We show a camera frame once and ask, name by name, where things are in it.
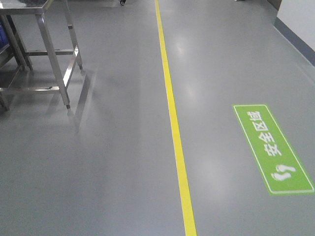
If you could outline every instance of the white wall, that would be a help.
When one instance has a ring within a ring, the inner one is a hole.
[[[315,51],[315,0],[282,0],[277,17]]]

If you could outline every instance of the metal table frame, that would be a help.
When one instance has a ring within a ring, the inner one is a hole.
[[[79,51],[79,46],[77,42],[76,33],[74,30],[72,18],[69,11],[69,6],[67,0],[62,0],[63,10],[65,13],[66,22],[68,25],[70,38],[72,41],[73,49],[65,50],[55,50],[51,36],[47,28],[47,22],[45,18],[45,12],[48,10],[50,5],[54,0],[47,0],[45,4],[41,7],[27,7],[27,8],[10,8],[10,9],[0,9],[0,19],[2,26],[7,34],[10,46],[12,47],[13,54],[17,60],[18,67],[12,81],[16,78],[18,72],[22,69],[28,67],[32,70],[32,62],[29,57],[31,56],[48,56],[57,86],[53,87],[29,87],[29,88],[12,88],[11,84],[6,88],[0,88],[0,104],[3,105],[8,110],[8,103],[5,97],[2,96],[6,94],[34,94],[34,93],[60,93],[63,99],[63,103],[66,107],[70,108],[70,100],[67,93],[67,88],[69,86],[71,76],[75,65],[78,64],[80,69],[83,69],[82,58]],[[22,42],[21,37],[15,28],[13,21],[11,21],[10,15],[25,15],[33,14],[36,16],[37,23],[41,32],[41,36],[46,48],[46,51],[26,51],[25,46]],[[64,75],[62,75],[60,66],[57,60],[57,55],[72,55],[70,63]]]

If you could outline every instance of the blue container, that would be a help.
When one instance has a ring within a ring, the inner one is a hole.
[[[8,39],[5,35],[2,25],[0,25],[0,48],[8,44]]]

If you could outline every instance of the footprint icon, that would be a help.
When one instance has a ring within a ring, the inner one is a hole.
[[[283,174],[279,174],[279,173],[273,173],[271,174],[272,178],[274,178],[276,181],[284,181],[288,178],[291,178],[291,174],[288,172],[285,172]]]
[[[276,166],[277,172],[286,172],[286,171],[291,171],[291,172],[296,172],[296,169],[291,166],[286,166],[286,165],[277,165]]]

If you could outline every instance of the stainless steel table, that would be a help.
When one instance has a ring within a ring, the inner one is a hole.
[[[8,86],[7,88],[0,88],[0,104],[2,104],[7,109],[8,104],[2,94],[60,93],[63,103],[68,109],[70,108],[70,100],[67,93],[67,88],[75,65],[78,64],[80,69],[83,69],[82,59],[67,0],[62,0],[62,2],[73,49],[56,50],[54,48],[45,18],[45,13],[53,1],[54,0],[0,0],[0,19],[2,26],[5,28],[10,46],[12,47],[12,51],[18,63],[17,73],[20,69],[26,69],[27,67],[32,70],[32,62],[29,58],[30,56],[48,56],[57,83],[57,86],[53,87],[12,88],[11,86]],[[11,15],[30,14],[36,16],[46,51],[26,51],[22,39],[19,36],[18,31],[10,17]],[[61,73],[57,55],[72,55],[72,59],[70,60],[64,75]]]

